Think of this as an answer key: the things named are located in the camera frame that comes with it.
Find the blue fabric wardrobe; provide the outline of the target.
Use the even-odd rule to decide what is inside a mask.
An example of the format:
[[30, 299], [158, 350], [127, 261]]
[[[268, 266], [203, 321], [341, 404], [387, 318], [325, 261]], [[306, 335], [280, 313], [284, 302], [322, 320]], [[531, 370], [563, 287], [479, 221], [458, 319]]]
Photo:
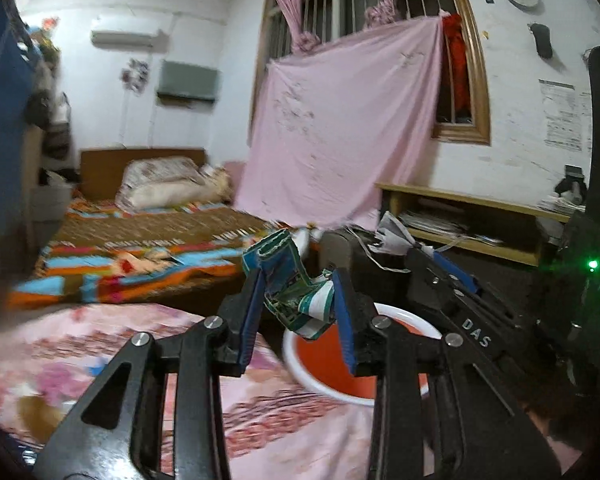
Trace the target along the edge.
[[0, 0], [0, 281], [21, 272], [26, 251], [22, 149], [36, 62], [15, 0]]

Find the stack of papers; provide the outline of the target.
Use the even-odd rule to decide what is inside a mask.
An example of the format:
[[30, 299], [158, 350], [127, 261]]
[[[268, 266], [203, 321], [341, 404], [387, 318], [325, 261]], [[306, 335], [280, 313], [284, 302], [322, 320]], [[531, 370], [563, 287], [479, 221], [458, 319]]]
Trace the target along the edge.
[[475, 240], [491, 246], [502, 246], [504, 242], [499, 238], [478, 234], [464, 223], [453, 219], [445, 219], [432, 216], [431, 214], [420, 214], [419, 212], [402, 212], [398, 219], [410, 229], [425, 231], [431, 234], [445, 235], [463, 240]]

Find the red white plastic basin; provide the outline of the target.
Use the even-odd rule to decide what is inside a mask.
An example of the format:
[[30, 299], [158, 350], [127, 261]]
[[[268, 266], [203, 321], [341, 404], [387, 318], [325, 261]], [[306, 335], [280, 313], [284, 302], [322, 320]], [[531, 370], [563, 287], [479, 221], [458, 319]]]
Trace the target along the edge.
[[[411, 312], [378, 304], [379, 314], [392, 318], [411, 333], [441, 339], [441, 333], [429, 322]], [[343, 403], [372, 408], [376, 394], [375, 377], [354, 377], [343, 362], [336, 325], [317, 340], [306, 340], [286, 330], [283, 356], [291, 376], [306, 390], [329, 396]]]

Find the wooden low shelf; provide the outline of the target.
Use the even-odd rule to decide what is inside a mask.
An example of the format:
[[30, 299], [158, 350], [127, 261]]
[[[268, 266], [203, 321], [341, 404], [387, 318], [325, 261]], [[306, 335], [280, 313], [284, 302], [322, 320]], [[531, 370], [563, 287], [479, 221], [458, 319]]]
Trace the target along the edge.
[[463, 249], [523, 266], [538, 266], [546, 246], [559, 242], [569, 221], [567, 216], [554, 211], [418, 185], [378, 182], [376, 188], [381, 196], [381, 210], [390, 211], [396, 218], [411, 211], [453, 219], [478, 234], [499, 238], [504, 244], [491, 246], [407, 228], [416, 240], [443, 250]]

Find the floral pillow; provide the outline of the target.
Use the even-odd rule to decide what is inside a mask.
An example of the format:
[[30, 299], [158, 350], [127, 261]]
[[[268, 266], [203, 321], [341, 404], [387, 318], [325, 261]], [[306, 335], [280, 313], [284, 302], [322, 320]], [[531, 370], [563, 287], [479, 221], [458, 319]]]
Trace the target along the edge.
[[127, 164], [114, 202], [135, 214], [189, 203], [227, 203], [233, 195], [232, 178], [223, 167], [199, 167], [190, 157], [171, 156]]

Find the white air conditioner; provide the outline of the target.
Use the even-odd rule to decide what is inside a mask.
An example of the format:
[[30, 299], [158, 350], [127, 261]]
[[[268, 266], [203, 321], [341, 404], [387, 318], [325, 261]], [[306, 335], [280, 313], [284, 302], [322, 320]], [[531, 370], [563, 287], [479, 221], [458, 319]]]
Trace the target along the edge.
[[103, 48], [152, 48], [161, 35], [161, 30], [133, 32], [132, 30], [93, 29], [91, 42]]

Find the red cloth at window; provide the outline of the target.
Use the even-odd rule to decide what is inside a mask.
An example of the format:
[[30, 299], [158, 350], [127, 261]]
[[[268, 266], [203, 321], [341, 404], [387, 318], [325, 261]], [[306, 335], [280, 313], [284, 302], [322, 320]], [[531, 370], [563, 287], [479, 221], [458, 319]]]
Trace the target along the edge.
[[463, 36], [463, 20], [453, 13], [442, 18], [444, 35], [443, 83], [453, 98], [453, 110], [457, 115], [469, 114], [471, 108], [466, 44]]

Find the black checked bag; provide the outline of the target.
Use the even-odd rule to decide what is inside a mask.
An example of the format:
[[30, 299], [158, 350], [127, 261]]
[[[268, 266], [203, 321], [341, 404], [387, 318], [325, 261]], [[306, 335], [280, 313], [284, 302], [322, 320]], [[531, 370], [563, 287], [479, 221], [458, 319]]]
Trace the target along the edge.
[[346, 269], [352, 281], [379, 272], [377, 264], [365, 252], [366, 245], [374, 240], [371, 232], [357, 226], [325, 231], [320, 240], [320, 267]]

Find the green blue paper packet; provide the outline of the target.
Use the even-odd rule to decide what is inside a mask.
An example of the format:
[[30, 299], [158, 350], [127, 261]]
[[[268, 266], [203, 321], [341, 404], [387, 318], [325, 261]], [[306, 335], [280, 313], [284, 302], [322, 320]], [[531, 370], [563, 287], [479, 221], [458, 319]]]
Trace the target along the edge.
[[287, 229], [274, 232], [242, 254], [245, 274], [259, 270], [264, 305], [286, 330], [306, 340], [320, 338], [335, 322], [332, 271], [311, 278]]

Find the black hanging handbag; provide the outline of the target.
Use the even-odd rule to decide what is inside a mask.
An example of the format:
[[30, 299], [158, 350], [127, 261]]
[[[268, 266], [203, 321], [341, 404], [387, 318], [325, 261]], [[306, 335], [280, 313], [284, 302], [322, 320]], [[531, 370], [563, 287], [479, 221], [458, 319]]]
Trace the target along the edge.
[[28, 125], [47, 130], [53, 114], [53, 97], [50, 90], [33, 92], [24, 109], [24, 120]]

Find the pink hanging sheet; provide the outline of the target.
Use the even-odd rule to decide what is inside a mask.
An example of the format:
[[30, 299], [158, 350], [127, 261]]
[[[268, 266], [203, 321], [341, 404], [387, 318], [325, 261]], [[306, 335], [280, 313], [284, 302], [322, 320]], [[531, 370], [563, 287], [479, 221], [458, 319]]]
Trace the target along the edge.
[[442, 46], [442, 18], [421, 16], [268, 64], [235, 207], [373, 229], [377, 183], [411, 180], [431, 138]]

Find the brown colourful striped bedspread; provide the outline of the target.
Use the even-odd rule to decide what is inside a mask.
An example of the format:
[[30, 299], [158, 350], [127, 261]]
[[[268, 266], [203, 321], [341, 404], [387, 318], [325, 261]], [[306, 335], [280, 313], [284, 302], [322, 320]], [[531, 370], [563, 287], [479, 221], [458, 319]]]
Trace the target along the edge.
[[210, 290], [241, 278], [242, 253], [280, 229], [223, 204], [129, 214], [76, 198], [8, 304], [134, 304]]

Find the white nightstand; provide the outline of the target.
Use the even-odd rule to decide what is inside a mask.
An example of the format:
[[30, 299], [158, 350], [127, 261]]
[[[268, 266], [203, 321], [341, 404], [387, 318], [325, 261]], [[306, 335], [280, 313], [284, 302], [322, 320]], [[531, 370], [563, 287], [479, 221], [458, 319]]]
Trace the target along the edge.
[[69, 183], [38, 186], [32, 190], [30, 213], [38, 248], [43, 248], [60, 229], [73, 191], [74, 185]]

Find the grey white paper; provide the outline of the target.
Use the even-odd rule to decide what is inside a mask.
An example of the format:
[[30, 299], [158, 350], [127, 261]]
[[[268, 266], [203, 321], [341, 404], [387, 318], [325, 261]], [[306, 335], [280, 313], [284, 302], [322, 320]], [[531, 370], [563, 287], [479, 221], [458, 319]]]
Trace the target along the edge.
[[407, 227], [390, 211], [382, 215], [374, 237], [368, 248], [375, 254], [406, 256], [411, 249], [419, 249], [430, 258], [434, 256], [434, 248], [415, 240]]

